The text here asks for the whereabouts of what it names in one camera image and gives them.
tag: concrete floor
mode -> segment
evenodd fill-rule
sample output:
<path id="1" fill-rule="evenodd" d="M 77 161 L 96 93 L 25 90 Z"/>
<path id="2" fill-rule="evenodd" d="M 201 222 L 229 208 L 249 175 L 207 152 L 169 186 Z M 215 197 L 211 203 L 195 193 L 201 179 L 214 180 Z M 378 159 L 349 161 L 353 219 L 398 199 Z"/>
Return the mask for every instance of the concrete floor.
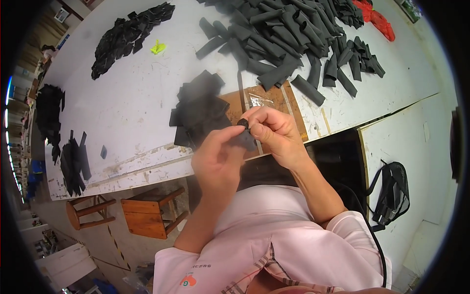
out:
<path id="1" fill-rule="evenodd" d="M 186 190 L 174 200 L 175 210 L 179 215 L 185 210 L 189 211 L 188 188 L 185 178 L 103 194 L 106 200 L 113 198 L 117 200 L 116 204 L 108 207 L 108 216 L 114 216 L 116 220 L 82 230 L 75 230 L 70 224 L 65 210 L 66 200 L 52 201 L 50 199 L 47 181 L 41 182 L 36 197 L 31 201 L 31 210 L 38 215 L 43 223 L 48 223 L 53 228 L 61 242 L 72 245 L 78 240 L 85 244 L 99 269 L 89 274 L 91 278 L 103 279 L 102 276 L 104 276 L 120 293 L 133 293 L 133 289 L 122 278 L 130 275 L 139 264 L 153 262 L 157 251 L 173 246 L 179 231 L 178 229 L 173 230 L 168 235 L 167 240 L 131 234 L 124 218 L 120 200 L 133 197 L 153 188 L 159 188 L 160 194 L 166 195 L 179 187 L 184 187 Z M 90 199 L 75 205 L 75 208 L 82 209 L 92 204 Z M 163 216 L 164 218 L 166 216 L 166 219 L 170 218 L 168 211 L 165 211 L 165 209 Z M 100 220 L 100 218 L 97 213 L 94 213 L 81 217 L 80 221 L 82 223 L 90 222 Z M 131 267 L 132 272 L 128 270 L 127 264 Z"/>

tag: printed logo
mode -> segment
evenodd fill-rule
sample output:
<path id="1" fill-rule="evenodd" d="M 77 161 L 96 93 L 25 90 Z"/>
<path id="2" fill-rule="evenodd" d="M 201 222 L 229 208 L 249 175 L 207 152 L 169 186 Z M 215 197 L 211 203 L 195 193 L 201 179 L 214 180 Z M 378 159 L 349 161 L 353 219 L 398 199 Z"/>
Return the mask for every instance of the printed logo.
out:
<path id="1" fill-rule="evenodd" d="M 193 275 L 184 276 L 180 282 L 180 286 L 192 287 L 194 285 L 196 285 L 196 279 L 193 278 Z"/>

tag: wooden stool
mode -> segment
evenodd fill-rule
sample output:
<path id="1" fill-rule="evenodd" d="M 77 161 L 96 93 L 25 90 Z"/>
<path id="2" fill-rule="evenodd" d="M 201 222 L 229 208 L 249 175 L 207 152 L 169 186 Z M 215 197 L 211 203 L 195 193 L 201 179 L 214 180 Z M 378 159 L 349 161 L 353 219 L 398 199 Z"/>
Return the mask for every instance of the wooden stool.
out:
<path id="1" fill-rule="evenodd" d="M 152 189 L 129 199 L 121 199 L 125 221 L 132 234 L 166 239 L 168 234 L 189 214 L 185 211 L 176 217 L 172 202 L 176 196 L 184 192 L 184 188 L 163 196 L 158 195 L 157 192 L 158 189 Z M 166 204 L 170 207 L 171 220 L 162 219 L 160 213 L 160 208 Z"/>
<path id="2" fill-rule="evenodd" d="M 80 202 L 86 201 L 91 198 L 93 198 L 93 206 L 81 209 L 79 211 L 75 210 L 75 208 L 73 207 L 75 204 L 78 204 Z M 106 217 L 106 214 L 107 214 L 107 207 L 114 203 L 116 203 L 116 199 L 106 201 L 106 199 L 103 198 L 103 196 L 101 195 L 77 198 L 71 201 L 67 201 L 67 204 L 66 204 L 67 216 L 69 217 L 72 227 L 76 230 L 81 230 L 84 228 L 97 226 L 99 224 L 112 222 L 116 218 L 113 216 Z M 89 214 L 92 214 L 93 212 L 99 213 L 103 217 L 103 219 L 100 221 L 80 223 L 81 216 L 89 215 Z"/>

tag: person's left hand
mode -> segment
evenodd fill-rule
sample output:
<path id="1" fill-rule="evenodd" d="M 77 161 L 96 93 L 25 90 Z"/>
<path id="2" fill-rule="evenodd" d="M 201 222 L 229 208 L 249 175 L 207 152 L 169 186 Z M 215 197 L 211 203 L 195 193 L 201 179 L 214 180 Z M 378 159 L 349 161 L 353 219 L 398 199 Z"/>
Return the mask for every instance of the person's left hand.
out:
<path id="1" fill-rule="evenodd" d="M 228 141 L 243 130 L 243 126 L 232 126 L 211 131 L 195 152 L 191 166 L 201 187 L 202 199 L 224 206 L 236 193 L 246 150 L 230 146 Z"/>

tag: white table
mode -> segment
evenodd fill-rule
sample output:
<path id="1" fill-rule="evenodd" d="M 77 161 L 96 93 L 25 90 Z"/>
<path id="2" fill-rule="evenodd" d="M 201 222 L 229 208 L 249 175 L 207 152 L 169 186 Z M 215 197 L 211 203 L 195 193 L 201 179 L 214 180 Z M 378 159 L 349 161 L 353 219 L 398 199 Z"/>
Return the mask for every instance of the white table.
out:
<path id="1" fill-rule="evenodd" d="M 87 133 L 86 149 L 92 173 L 86 181 L 82 196 L 96 195 L 158 183 L 192 174 L 191 151 L 173 145 L 175 127 L 168 127 L 170 109 L 177 103 L 176 94 L 183 82 L 191 81 L 204 69 L 217 72 L 225 81 L 222 94 L 238 90 L 237 65 L 234 58 L 216 51 L 202 61 L 195 52 L 206 42 L 198 23 L 201 17 L 209 22 L 220 20 L 226 26 L 229 18 L 215 7 L 204 7 L 195 0 L 175 0 L 171 20 L 155 27 L 135 55 L 117 60 L 110 70 L 97 80 L 91 79 L 94 51 L 102 35 L 117 17 L 137 13 L 162 1 L 107 0 L 93 10 L 76 28 L 54 62 L 44 83 L 65 90 L 65 109 L 60 115 L 62 141 L 67 143 L 70 130 L 76 140 Z M 358 90 L 352 99 L 337 82 L 336 88 L 322 88 L 326 97 L 317 107 L 295 87 L 294 94 L 304 118 L 309 140 L 316 140 L 387 113 L 401 109 L 424 97 L 413 87 L 407 65 L 396 48 L 370 23 L 359 30 L 344 26 L 349 39 L 359 35 L 369 44 L 386 70 L 380 79 L 362 74 L 362 82 L 353 81 Z M 164 52 L 153 55 L 150 48 L 155 40 L 167 45 Z M 310 65 L 294 72 L 308 76 Z M 351 79 L 349 66 L 343 68 Z M 256 85 L 256 76 L 243 72 L 243 86 Z M 100 157 L 102 146 L 108 150 L 106 159 Z M 67 199 L 59 165 L 54 166 L 51 146 L 46 146 L 48 185 L 53 200 Z"/>
<path id="2" fill-rule="evenodd" d="M 415 232 L 426 214 L 443 205 L 434 199 L 445 200 L 451 180 L 449 158 L 450 120 L 446 118 L 441 94 L 423 99 L 385 119 L 360 127 L 366 170 L 366 186 L 369 187 L 383 163 L 397 161 L 403 164 L 408 178 L 410 207 L 398 219 L 376 233 L 384 254 L 392 261 L 393 277 L 396 277 L 411 246 Z M 375 209 L 382 176 L 369 196 L 369 204 Z"/>

